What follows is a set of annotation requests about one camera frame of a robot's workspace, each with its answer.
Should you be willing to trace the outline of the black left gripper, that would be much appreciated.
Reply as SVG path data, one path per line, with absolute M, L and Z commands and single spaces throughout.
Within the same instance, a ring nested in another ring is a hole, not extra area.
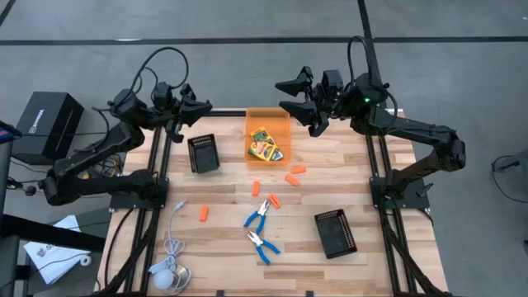
M 212 105 L 209 101 L 196 101 L 196 95 L 189 83 L 184 83 L 180 88 L 181 98 L 187 98 L 180 102 L 175 97 L 170 101 L 171 119 L 167 122 L 167 136 L 174 143 L 181 143 L 184 135 L 180 134 L 182 123 L 192 126 L 203 115 L 208 114 Z

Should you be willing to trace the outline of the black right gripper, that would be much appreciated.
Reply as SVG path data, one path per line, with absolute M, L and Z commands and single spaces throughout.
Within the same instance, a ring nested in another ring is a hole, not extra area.
M 288 95 L 296 97 L 300 92 L 305 92 L 313 83 L 313 73 L 309 66 L 303 66 L 294 80 L 277 82 L 275 88 Z M 349 119 L 350 112 L 344 104 L 345 96 L 351 85 L 346 84 L 344 88 L 338 89 L 332 97 L 323 90 L 322 84 L 317 84 L 313 90 L 312 101 L 304 103 L 293 101 L 281 101 L 279 106 L 287 111 L 302 125 L 311 125 L 311 136 L 318 137 L 329 126 L 329 120 Z

